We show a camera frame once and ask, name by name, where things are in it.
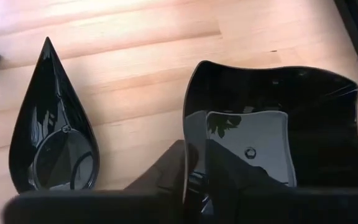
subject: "black ceramic dish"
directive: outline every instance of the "black ceramic dish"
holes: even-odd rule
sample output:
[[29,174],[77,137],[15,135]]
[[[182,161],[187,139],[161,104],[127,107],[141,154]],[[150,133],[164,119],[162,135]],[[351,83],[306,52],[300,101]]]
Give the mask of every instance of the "black ceramic dish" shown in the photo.
[[[358,187],[357,96],[353,81],[322,69],[254,70],[204,61],[188,85],[183,122],[198,111],[282,111],[297,186]],[[191,135],[185,131],[187,144]],[[199,158],[208,151],[197,150]]]
[[9,170],[19,193],[90,189],[96,182],[98,145],[49,38],[16,121]]

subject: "glossy black plate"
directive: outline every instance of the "glossy black plate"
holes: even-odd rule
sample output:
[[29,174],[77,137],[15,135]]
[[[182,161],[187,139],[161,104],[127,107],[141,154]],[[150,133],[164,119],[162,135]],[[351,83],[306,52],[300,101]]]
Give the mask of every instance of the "glossy black plate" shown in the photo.
[[9,170],[19,193],[90,189],[98,175],[90,122],[49,38],[17,117]]
[[[208,154],[205,133],[211,124],[202,125],[206,117],[194,118],[194,114],[280,111],[288,115],[288,143],[298,187],[358,187],[357,96],[353,81],[322,69],[255,70],[204,61],[197,66],[186,93],[185,140],[188,146],[200,141],[193,144],[200,164]],[[217,132],[223,136],[233,123],[221,123]],[[201,163],[196,171],[208,177],[210,167]]]

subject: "black teardrop-shaped dish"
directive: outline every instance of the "black teardrop-shaped dish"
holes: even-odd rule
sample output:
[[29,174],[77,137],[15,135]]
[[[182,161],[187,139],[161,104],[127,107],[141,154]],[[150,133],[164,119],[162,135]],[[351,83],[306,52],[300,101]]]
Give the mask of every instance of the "black teardrop-shaped dish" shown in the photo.
[[9,170],[19,193],[90,189],[98,176],[90,122],[48,37],[16,121]]
[[357,97],[356,83],[322,69],[244,69],[201,62],[183,110],[186,144],[199,154],[195,171],[208,178],[211,169],[205,162],[210,141],[206,114],[279,111],[288,115],[297,187],[358,187]]

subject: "wooden floor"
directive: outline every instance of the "wooden floor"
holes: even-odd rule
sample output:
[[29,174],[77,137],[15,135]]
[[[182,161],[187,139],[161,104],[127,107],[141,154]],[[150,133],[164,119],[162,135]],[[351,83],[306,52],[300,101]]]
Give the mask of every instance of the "wooden floor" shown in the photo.
[[358,58],[331,0],[0,0],[0,211],[15,196],[12,130],[49,36],[93,125],[97,189],[121,189],[177,139],[201,60],[307,65],[358,83]]

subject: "wood grain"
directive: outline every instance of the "wood grain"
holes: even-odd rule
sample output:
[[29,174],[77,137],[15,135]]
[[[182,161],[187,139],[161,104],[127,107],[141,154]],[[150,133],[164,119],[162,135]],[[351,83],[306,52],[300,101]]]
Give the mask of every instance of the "wood grain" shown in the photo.
[[9,144],[46,36],[93,125],[97,189],[124,188],[183,139],[184,94],[201,60],[313,66],[358,83],[332,0],[0,0],[0,211],[16,195]]

